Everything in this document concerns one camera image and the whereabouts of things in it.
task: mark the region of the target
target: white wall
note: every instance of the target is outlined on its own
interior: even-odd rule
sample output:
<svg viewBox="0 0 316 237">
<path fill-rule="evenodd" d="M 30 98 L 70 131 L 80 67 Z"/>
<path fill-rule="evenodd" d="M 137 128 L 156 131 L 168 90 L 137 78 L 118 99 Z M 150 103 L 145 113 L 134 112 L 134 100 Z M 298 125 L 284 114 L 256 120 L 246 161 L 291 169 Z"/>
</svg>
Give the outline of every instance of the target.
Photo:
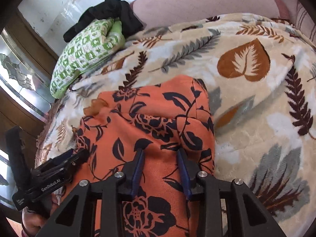
<svg viewBox="0 0 316 237">
<path fill-rule="evenodd" d="M 19 10 L 44 41 L 60 55 L 66 46 L 64 33 L 90 6 L 104 0 L 23 0 Z"/>
</svg>

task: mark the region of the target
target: black cloth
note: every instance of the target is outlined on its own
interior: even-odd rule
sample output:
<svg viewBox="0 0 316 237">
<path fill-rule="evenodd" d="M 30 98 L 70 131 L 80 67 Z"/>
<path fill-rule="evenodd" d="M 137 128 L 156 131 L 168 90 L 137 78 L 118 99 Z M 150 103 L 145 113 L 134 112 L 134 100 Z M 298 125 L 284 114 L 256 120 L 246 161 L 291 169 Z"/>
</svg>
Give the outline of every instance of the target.
<svg viewBox="0 0 316 237">
<path fill-rule="evenodd" d="M 103 20 L 108 18 L 120 19 L 122 22 L 122 34 L 125 38 L 134 35 L 143 28 L 143 24 L 136 18 L 128 2 L 121 0 L 105 0 L 96 6 L 88 8 L 81 15 L 78 23 L 72 26 L 64 34 L 64 41 L 70 42 L 94 19 Z"/>
</svg>

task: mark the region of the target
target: bed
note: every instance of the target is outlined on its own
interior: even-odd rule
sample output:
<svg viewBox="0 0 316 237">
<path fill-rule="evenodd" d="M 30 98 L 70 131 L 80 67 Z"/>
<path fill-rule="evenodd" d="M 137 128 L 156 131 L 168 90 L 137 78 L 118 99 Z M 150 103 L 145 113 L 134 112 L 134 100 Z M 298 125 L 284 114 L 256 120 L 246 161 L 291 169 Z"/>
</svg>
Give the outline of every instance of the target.
<svg viewBox="0 0 316 237">
<path fill-rule="evenodd" d="M 237 1 L 133 2 L 145 30 L 53 104 L 36 166 L 75 147 L 80 119 L 106 106 L 101 92 L 202 78 L 214 117 L 215 176 L 243 178 L 287 236 L 312 236 L 314 23 L 298 0 Z"/>
</svg>

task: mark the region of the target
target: brown heart-shaped leaf print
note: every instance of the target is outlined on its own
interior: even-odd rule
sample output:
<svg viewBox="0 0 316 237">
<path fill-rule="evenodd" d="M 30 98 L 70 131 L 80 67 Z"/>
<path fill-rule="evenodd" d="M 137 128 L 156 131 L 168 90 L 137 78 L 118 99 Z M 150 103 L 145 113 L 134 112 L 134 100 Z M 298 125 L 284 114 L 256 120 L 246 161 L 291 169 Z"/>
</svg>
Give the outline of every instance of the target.
<svg viewBox="0 0 316 237">
<path fill-rule="evenodd" d="M 224 53 L 217 64 L 219 74 L 226 78 L 245 76 L 256 82 L 270 70 L 270 57 L 258 39 Z"/>
</svg>

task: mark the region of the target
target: human hand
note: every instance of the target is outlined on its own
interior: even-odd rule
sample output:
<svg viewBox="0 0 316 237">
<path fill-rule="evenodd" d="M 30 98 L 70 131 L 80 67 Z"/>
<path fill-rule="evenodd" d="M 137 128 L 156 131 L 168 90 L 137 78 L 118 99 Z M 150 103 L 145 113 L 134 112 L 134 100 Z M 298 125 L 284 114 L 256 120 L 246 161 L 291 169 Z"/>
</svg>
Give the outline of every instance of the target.
<svg viewBox="0 0 316 237">
<path fill-rule="evenodd" d="M 52 193 L 52 209 L 50 215 L 58 208 L 58 199 Z M 22 222 L 26 229 L 26 234 L 35 236 L 39 230 L 45 225 L 47 219 L 36 213 L 31 213 L 27 208 L 22 211 Z"/>
</svg>

